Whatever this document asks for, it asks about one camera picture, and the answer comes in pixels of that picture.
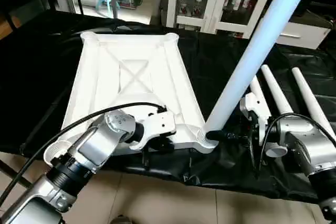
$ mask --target black tablecloth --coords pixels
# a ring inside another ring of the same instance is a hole
[[[82,50],[81,31],[114,34],[177,33],[179,49],[196,98],[206,119],[248,41],[121,20],[45,12],[0,41],[0,151],[31,156],[58,132]],[[292,67],[300,67],[327,118],[336,122],[335,60],[321,50],[275,45],[269,64],[295,112],[309,115],[298,91]],[[259,76],[273,115],[278,111]],[[227,125],[240,112],[236,110]],[[151,153],[150,168],[142,155],[112,157],[105,168],[175,180],[186,185],[234,190],[270,198],[316,202],[302,174],[285,171],[286,160],[269,160],[259,179],[252,173],[247,149],[225,139],[210,154],[195,150]]]

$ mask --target white drawer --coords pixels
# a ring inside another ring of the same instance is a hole
[[[316,49],[329,32],[328,28],[289,22],[280,34],[277,43]]]

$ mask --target white cylindrical rod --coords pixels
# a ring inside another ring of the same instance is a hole
[[[263,93],[263,91],[260,87],[257,76],[253,77],[252,82],[250,83],[250,89],[251,89],[252,93],[256,95],[257,99],[260,101],[260,103],[261,103],[261,105],[264,109],[265,115],[267,117],[270,117],[271,112],[269,111],[266,99],[264,97],[264,93]]]
[[[208,120],[201,129],[200,136],[204,137],[206,132],[221,130],[224,127],[299,2],[300,0],[272,1]]]
[[[261,71],[265,76],[268,87],[272,93],[275,103],[280,114],[293,113],[292,107],[289,105],[284,93],[282,92],[277,80],[274,78],[271,70],[267,65],[262,65]]]
[[[324,112],[321,109],[321,106],[317,102],[315,95],[311,91],[308,83],[306,82],[305,78],[303,77],[299,68],[293,68],[292,73],[295,77],[295,80],[299,86],[300,92],[303,96],[304,102],[307,105],[309,114],[311,118],[313,118],[316,122],[322,125],[325,130],[336,140],[336,135],[332,130],[332,127],[326,118]]]

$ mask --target tiled floor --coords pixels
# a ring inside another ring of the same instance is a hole
[[[24,161],[2,153],[0,158],[15,169]],[[36,162],[25,177],[32,181],[45,170],[45,164]],[[0,173],[0,193],[8,183]],[[0,215],[23,191],[16,186]],[[120,214],[137,224],[327,224],[316,205],[110,171],[101,171],[89,182],[64,219],[68,224],[108,224]]]
[[[76,6],[76,13],[80,13],[79,7]],[[106,6],[101,6],[98,11],[91,6],[83,6],[83,12],[88,16],[108,17]],[[143,3],[136,8],[136,10],[121,8],[118,10],[118,19],[132,22],[140,22],[149,24],[152,14],[152,0],[143,0]]]

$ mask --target orange object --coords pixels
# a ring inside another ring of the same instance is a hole
[[[12,21],[16,27],[21,25],[20,20],[17,17],[12,17]],[[0,39],[5,38],[8,34],[12,32],[12,28],[10,27],[8,21],[4,16],[0,16]]]

